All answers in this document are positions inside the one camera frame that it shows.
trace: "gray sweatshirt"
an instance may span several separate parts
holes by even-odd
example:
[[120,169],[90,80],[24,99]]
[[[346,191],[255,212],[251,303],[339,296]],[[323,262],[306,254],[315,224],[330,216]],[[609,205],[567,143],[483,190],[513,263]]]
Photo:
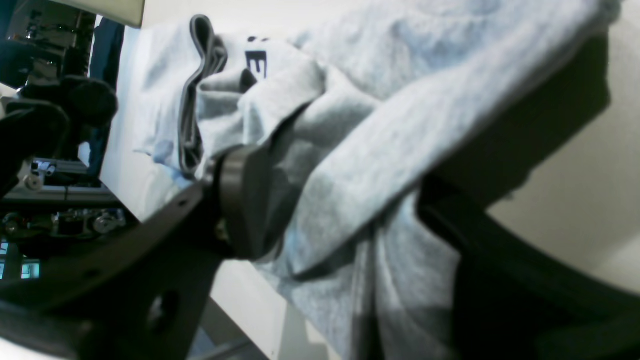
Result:
[[282,247],[256,267],[343,359],[376,338],[388,359],[456,357],[460,256],[417,218],[420,180],[619,5],[375,0],[290,43],[221,35],[227,67],[196,95],[205,156],[278,130],[268,232]]

